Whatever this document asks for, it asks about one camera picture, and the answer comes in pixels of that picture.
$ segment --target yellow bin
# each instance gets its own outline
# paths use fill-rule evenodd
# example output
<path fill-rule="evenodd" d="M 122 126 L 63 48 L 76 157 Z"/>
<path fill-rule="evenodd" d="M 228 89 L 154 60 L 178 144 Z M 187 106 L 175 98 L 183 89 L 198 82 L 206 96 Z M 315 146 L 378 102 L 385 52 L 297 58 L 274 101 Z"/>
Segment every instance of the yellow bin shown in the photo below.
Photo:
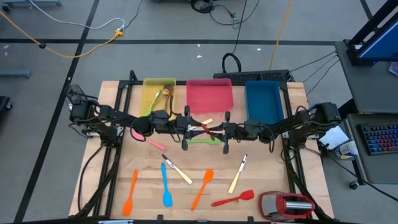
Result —
<path fill-rule="evenodd" d="M 166 85 L 173 87 L 173 108 L 175 105 L 175 78 L 146 78 L 142 84 L 142 101 L 140 116 L 147 116 L 151 111 L 166 110 L 170 114 L 170 97 L 162 94 Z M 154 101 L 156 94 L 159 93 L 157 100 Z"/>

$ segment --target computer monitor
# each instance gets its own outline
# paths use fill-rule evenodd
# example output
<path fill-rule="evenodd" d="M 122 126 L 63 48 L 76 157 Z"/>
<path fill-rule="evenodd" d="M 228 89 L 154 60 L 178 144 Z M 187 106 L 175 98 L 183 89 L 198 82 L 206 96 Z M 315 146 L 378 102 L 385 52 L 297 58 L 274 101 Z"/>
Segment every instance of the computer monitor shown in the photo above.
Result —
<path fill-rule="evenodd" d="M 397 6 L 398 1 L 388 0 L 348 42 L 347 53 L 352 65 L 372 66 L 380 61 L 398 61 L 398 12 L 377 28 Z"/>

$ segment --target plastic bin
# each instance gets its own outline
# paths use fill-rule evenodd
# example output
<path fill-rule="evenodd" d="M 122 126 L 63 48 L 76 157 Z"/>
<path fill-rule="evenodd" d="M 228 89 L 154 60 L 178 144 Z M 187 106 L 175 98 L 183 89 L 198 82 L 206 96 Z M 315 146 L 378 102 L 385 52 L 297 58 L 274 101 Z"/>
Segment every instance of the plastic bin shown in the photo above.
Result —
<path fill-rule="evenodd" d="M 174 92 L 174 100 L 173 100 L 173 108 L 175 106 L 175 78 L 146 78 L 143 82 L 142 89 L 142 100 L 141 100 L 141 108 L 140 108 L 140 116 L 147 116 L 148 111 L 150 111 L 150 104 L 155 98 L 156 93 L 159 90 L 163 90 L 165 85 L 172 85 Z M 152 111 L 164 110 L 166 103 L 166 97 L 161 95 L 159 100 L 153 105 Z M 169 101 L 167 103 L 166 111 L 170 113 Z"/>
<path fill-rule="evenodd" d="M 247 81 L 245 94 L 248 119 L 264 124 L 274 124 L 284 119 L 278 82 Z"/>
<path fill-rule="evenodd" d="M 187 81 L 187 105 L 192 113 L 220 113 L 234 107 L 229 78 Z"/>

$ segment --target orange spatula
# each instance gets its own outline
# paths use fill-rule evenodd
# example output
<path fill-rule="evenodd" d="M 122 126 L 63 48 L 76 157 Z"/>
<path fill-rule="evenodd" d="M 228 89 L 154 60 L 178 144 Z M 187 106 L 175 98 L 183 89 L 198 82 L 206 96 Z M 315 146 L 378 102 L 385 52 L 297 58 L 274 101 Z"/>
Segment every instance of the orange spatula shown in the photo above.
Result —
<path fill-rule="evenodd" d="M 204 191 L 204 189 L 206 187 L 206 184 L 209 183 L 212 180 L 213 175 L 214 175 L 214 171 L 212 169 L 208 169 L 206 171 L 206 174 L 205 174 L 205 176 L 203 178 L 203 185 L 201 186 L 201 189 L 200 189 L 197 197 L 193 201 L 193 204 L 192 204 L 192 207 L 191 207 L 191 211 L 194 211 L 195 208 L 197 207 L 197 205 L 199 203 L 199 199 L 200 199 L 200 197 L 201 197 L 201 195 L 202 195 L 202 193 L 203 193 L 203 191 Z"/>
<path fill-rule="evenodd" d="M 128 216 L 131 214 L 132 210 L 132 192 L 134 191 L 134 186 L 136 184 L 137 180 L 137 175 L 138 175 L 138 170 L 134 170 L 134 174 L 132 175 L 132 180 L 131 180 L 131 188 L 130 188 L 130 194 L 129 197 L 126 200 L 126 203 L 124 203 L 123 207 L 123 215 Z"/>

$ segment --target yellow cable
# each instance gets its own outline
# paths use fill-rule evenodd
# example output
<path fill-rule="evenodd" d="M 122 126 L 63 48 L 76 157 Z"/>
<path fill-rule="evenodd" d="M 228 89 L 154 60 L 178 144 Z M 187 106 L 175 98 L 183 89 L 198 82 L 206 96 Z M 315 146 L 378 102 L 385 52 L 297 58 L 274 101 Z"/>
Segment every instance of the yellow cable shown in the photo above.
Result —
<path fill-rule="evenodd" d="M 269 70 L 272 69 L 272 64 L 274 63 L 274 57 L 275 57 L 275 54 L 276 54 L 276 49 L 278 48 L 279 40 L 282 37 L 282 33 L 284 31 L 285 24 L 286 24 L 287 18 L 288 18 L 289 13 L 290 13 L 290 9 L 292 8 L 292 4 L 293 4 L 293 0 L 290 0 L 289 7 L 286 10 L 284 22 L 282 24 L 282 27 L 280 28 L 278 39 L 276 40 L 276 44 L 275 44 L 275 47 L 274 47 L 274 53 L 272 53 L 271 63 L 269 64 Z"/>
<path fill-rule="evenodd" d="M 17 25 L 16 25 L 10 18 L 8 18 L 2 11 L 0 11 L 0 15 L 2 15 L 12 26 L 14 26 L 17 30 L 19 30 L 21 33 L 23 33 L 23 34 L 24 34 L 26 37 L 28 37 L 30 40 L 32 40 L 33 42 L 35 42 L 35 43 L 38 44 L 38 45 L 42 45 L 38 40 L 36 40 L 36 39 L 34 39 L 33 37 L 31 37 L 31 36 L 30 36 L 29 34 L 27 34 L 24 30 L 22 30 L 19 26 L 17 26 Z M 46 49 L 49 50 L 51 53 L 54 53 L 54 54 L 56 54 L 56 55 L 58 55 L 58 56 L 61 56 L 61 57 L 64 57 L 64 58 L 80 58 L 80 57 L 83 57 L 83 56 L 86 56 L 86 55 L 92 53 L 94 50 L 96 50 L 96 49 L 98 49 L 98 48 L 100 48 L 100 47 L 102 47 L 102 46 L 104 46 L 104 45 L 106 45 L 106 44 L 112 42 L 114 39 L 116 39 L 117 37 L 120 37 L 120 36 L 122 36 L 122 35 L 123 35 L 123 33 L 122 33 L 120 30 L 116 30 L 115 35 L 114 35 L 110 40 L 108 40 L 107 42 L 105 42 L 105 43 L 103 43 L 103 44 L 99 44 L 99 45 L 93 47 L 91 50 L 87 51 L 86 53 L 83 53 L 83 54 L 81 54 L 81 55 L 76 55 L 76 56 L 64 55 L 64 54 L 61 54 L 61 53 L 59 53 L 59 52 L 57 52 L 57 51 L 55 51 L 55 50 L 53 50 L 53 49 L 51 49 L 51 48 L 49 48 L 49 47 L 46 47 Z"/>

